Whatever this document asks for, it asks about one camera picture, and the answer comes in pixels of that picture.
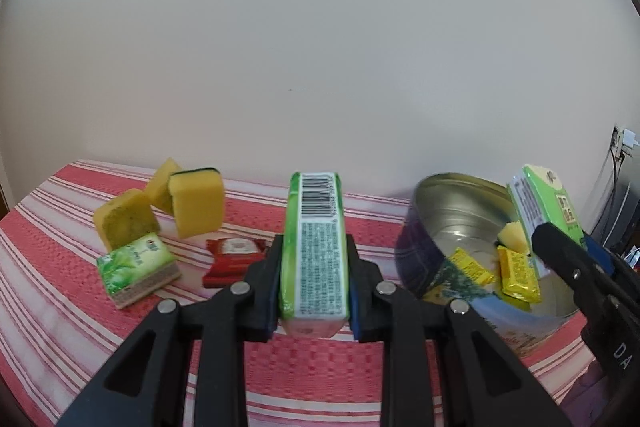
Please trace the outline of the light green tissue pack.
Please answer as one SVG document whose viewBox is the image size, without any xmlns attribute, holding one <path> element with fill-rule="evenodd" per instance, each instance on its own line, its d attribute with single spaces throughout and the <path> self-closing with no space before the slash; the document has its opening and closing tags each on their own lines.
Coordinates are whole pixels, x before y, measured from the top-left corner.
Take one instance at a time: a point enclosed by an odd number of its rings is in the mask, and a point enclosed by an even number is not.
<svg viewBox="0 0 640 427">
<path fill-rule="evenodd" d="M 548 277 L 551 269 L 534 253 L 533 234 L 538 225 L 552 223 L 582 249 L 586 249 L 585 234 L 577 211 L 553 170 L 526 164 L 506 187 L 523 227 L 529 256 L 535 261 L 540 279 Z"/>
</svg>

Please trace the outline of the dark furniture at right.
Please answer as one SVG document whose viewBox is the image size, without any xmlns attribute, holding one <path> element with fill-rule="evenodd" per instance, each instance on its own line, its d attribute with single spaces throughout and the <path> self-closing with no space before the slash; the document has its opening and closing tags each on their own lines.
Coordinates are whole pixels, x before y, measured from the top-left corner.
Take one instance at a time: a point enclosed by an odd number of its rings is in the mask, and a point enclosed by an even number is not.
<svg viewBox="0 0 640 427">
<path fill-rule="evenodd" d="M 613 254 L 625 254 L 639 222 L 639 147 L 624 153 L 617 170 L 612 202 L 605 215 L 601 244 Z"/>
</svg>

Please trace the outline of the worn yellow sponge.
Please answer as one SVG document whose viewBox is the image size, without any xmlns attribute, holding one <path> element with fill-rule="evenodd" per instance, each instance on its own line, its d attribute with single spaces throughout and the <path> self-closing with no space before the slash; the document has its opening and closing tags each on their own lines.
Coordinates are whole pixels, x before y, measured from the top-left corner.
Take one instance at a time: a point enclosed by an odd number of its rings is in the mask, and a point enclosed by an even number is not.
<svg viewBox="0 0 640 427">
<path fill-rule="evenodd" d="M 108 253 L 160 231 L 149 197 L 136 188 L 99 207 L 93 213 L 93 223 Z"/>
</svg>

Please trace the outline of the red white striped tablecloth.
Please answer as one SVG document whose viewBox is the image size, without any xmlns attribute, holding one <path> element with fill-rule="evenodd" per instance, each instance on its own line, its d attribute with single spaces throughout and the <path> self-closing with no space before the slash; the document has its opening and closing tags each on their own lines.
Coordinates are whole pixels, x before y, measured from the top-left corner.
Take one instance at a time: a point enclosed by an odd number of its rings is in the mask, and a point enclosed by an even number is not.
<svg viewBox="0 0 640 427">
<path fill-rule="evenodd" d="M 210 296 L 206 236 L 183 239 L 157 213 L 160 272 L 107 256 L 96 210 L 138 193 L 148 169 L 78 160 L 53 173 L 1 221 L 1 380 L 24 418 L 51 426 L 161 301 Z M 374 426 L 380 419 L 382 348 L 348 329 L 329 339 L 277 331 L 245 347 L 253 426 Z"/>
</svg>

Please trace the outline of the yellow sponge green top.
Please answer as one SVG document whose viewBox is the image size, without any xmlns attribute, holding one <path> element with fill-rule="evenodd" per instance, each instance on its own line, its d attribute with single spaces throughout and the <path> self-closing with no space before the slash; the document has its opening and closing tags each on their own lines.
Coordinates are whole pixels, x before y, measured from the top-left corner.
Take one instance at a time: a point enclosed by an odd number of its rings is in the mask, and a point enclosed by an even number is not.
<svg viewBox="0 0 640 427">
<path fill-rule="evenodd" d="M 182 239 L 216 232 L 224 222 L 224 181 L 215 168 L 173 173 L 169 177 L 177 234 Z"/>
</svg>

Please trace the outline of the yellow snack packet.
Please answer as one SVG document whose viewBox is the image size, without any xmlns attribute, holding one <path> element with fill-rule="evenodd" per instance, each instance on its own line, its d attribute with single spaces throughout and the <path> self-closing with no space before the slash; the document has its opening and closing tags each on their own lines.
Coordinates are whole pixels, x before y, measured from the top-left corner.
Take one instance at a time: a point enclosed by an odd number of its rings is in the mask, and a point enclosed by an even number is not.
<svg viewBox="0 0 640 427">
<path fill-rule="evenodd" d="M 499 296 L 513 306 L 527 308 L 542 301 L 536 265 L 529 254 L 497 247 L 500 267 Z"/>
<path fill-rule="evenodd" d="M 458 247 L 449 260 L 477 285 L 487 286 L 495 282 L 495 275 L 476 261 L 467 251 Z"/>
</svg>

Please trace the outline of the wall power socket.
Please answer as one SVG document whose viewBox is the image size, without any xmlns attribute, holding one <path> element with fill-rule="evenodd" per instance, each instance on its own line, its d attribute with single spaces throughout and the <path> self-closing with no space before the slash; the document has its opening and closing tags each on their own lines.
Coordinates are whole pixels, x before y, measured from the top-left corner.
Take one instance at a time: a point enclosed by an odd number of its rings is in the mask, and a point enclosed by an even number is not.
<svg viewBox="0 0 640 427">
<path fill-rule="evenodd" d="M 611 150 L 615 159 L 620 158 L 623 154 L 623 137 L 624 132 L 619 127 L 614 127 L 612 132 Z"/>
</svg>

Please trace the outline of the white usb charger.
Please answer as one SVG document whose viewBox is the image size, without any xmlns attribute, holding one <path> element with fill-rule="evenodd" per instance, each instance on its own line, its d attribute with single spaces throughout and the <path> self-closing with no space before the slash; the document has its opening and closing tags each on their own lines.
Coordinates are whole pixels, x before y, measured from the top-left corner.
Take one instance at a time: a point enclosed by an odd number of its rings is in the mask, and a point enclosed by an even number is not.
<svg viewBox="0 0 640 427">
<path fill-rule="evenodd" d="M 629 129 L 624 129 L 622 132 L 622 147 L 632 150 L 638 145 L 639 141 L 637 140 L 637 135 Z"/>
</svg>

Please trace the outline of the red wedding snack packet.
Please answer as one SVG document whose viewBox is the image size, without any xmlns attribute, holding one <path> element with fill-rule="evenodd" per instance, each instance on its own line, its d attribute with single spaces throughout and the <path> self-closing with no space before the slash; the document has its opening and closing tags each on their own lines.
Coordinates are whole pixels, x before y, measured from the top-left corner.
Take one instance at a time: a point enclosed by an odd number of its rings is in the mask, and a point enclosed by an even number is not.
<svg viewBox="0 0 640 427">
<path fill-rule="evenodd" d="M 207 239 L 206 248 L 213 255 L 213 263 L 202 276 L 202 285 L 221 288 L 242 280 L 252 263 L 266 257 L 268 245 L 263 239 L 226 237 Z"/>
</svg>

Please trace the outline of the round butter cookie tin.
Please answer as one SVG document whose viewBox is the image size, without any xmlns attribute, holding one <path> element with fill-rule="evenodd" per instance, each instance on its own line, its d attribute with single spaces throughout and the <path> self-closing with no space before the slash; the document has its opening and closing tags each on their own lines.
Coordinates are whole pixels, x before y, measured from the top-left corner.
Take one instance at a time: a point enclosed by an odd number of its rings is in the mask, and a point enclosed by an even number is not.
<svg viewBox="0 0 640 427">
<path fill-rule="evenodd" d="M 577 314 L 570 288 L 539 275 L 540 303 L 502 291 L 498 234 L 516 220 L 508 190 L 461 173 L 435 174 L 414 189 L 395 245 L 402 286 L 428 303 L 467 301 L 517 355 L 528 355 Z"/>
</svg>

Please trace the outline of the large green tissue pack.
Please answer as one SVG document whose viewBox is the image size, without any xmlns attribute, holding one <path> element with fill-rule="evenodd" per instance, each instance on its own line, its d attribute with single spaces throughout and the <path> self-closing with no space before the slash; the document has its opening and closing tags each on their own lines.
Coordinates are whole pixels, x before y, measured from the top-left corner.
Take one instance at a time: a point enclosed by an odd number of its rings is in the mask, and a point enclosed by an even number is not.
<svg viewBox="0 0 640 427">
<path fill-rule="evenodd" d="M 288 335 L 331 338 L 349 319 L 349 275 L 340 177 L 296 172 L 288 188 L 279 307 Z"/>
</svg>

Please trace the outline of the small green tissue pack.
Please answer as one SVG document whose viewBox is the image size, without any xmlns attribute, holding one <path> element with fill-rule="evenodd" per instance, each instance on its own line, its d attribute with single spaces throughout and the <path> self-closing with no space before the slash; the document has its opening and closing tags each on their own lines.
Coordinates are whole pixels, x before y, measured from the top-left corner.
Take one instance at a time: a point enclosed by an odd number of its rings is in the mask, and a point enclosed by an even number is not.
<svg viewBox="0 0 640 427">
<path fill-rule="evenodd" d="M 121 310 L 181 277 L 176 257 L 156 233 L 96 259 L 108 298 Z"/>
</svg>

